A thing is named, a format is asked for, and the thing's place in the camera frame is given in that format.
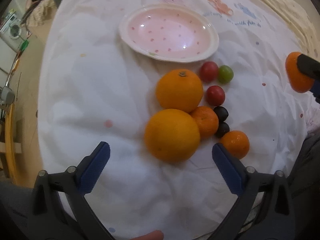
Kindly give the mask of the person's left hand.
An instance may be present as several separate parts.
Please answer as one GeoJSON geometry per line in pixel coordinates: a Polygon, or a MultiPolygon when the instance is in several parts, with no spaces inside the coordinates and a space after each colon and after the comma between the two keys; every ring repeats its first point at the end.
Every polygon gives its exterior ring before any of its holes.
{"type": "Polygon", "coordinates": [[[132,238],[131,240],[163,240],[164,234],[160,230],[155,230],[153,232],[147,233],[139,237],[132,238]]]}

